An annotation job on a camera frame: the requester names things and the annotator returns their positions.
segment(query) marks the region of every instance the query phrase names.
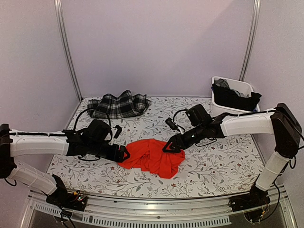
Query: floral tablecloth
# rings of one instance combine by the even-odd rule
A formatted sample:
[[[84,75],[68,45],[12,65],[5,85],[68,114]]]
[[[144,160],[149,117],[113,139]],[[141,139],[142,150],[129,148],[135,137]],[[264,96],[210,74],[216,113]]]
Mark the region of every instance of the floral tablecloth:
[[[86,109],[86,98],[77,110],[75,118]],[[112,126],[120,125],[123,131],[115,143],[127,145],[140,139],[155,138],[167,141],[176,134],[165,119],[185,108],[202,104],[210,112],[211,99],[192,97],[151,97],[152,104],[139,117],[111,120]],[[83,114],[77,129],[87,127],[92,118]],[[176,122],[190,129],[192,126],[184,113]],[[80,161],[77,156],[54,155],[48,173],[61,177],[68,188],[117,196],[143,198],[191,198],[219,196],[248,191],[263,168],[262,161],[250,135],[238,135],[218,139],[204,146],[192,146],[185,150],[186,160],[172,179],[163,179],[140,169],[126,170],[113,161]]]

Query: white plastic basket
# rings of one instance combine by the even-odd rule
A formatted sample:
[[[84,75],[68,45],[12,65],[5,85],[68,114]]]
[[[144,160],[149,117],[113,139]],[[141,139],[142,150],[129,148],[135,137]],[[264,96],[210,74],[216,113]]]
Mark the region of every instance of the white plastic basket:
[[[251,92],[254,92],[252,86],[249,83],[233,80],[230,78],[214,76],[214,77],[212,77],[212,84],[214,83],[215,80],[218,80],[220,78],[227,80],[230,89],[237,90],[240,93],[243,93],[243,94],[249,95],[249,96],[251,96]],[[258,112],[260,111],[260,107],[258,105],[256,106],[256,110]],[[236,108],[229,108],[229,107],[225,107],[225,106],[216,104],[214,101],[214,93],[212,92],[212,116],[217,116],[224,112],[228,112],[228,113],[232,113],[232,114],[250,113],[249,111],[244,111],[244,110],[240,110],[240,109],[236,109]]]

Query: white wall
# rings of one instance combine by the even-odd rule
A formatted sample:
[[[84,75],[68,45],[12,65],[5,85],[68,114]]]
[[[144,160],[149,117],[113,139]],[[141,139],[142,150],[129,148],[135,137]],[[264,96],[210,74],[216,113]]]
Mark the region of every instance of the white wall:
[[[238,79],[253,0],[66,0],[68,41],[84,97],[125,89],[210,96]]]
[[[53,0],[0,1],[0,124],[62,130],[77,105]],[[51,157],[24,160],[45,171]],[[16,228],[29,193],[0,180],[0,227]]]
[[[286,103],[304,128],[304,1],[262,1],[260,19],[246,81],[262,94],[261,107]],[[257,141],[266,159],[274,151],[273,137]],[[304,227],[304,151],[295,170],[283,181],[299,227]]]

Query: red cloth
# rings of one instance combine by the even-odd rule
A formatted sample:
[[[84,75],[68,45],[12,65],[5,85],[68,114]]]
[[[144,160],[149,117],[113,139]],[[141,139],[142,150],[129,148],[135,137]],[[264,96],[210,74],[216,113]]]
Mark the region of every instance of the red cloth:
[[[178,171],[178,166],[185,160],[185,151],[164,153],[166,142],[156,139],[143,139],[127,145],[131,157],[123,163],[123,168],[141,168],[142,171],[156,173],[162,178],[170,179]]]

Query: plaid cloth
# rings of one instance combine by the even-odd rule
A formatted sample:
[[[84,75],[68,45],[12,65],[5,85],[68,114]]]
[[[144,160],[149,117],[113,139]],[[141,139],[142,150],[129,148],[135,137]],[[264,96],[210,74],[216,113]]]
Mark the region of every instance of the plaid cloth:
[[[87,108],[94,109],[88,111],[92,118],[106,119],[108,114],[111,119],[119,119],[142,115],[150,104],[147,95],[132,96],[130,90],[126,90],[119,97],[106,94],[101,100],[89,100]]]

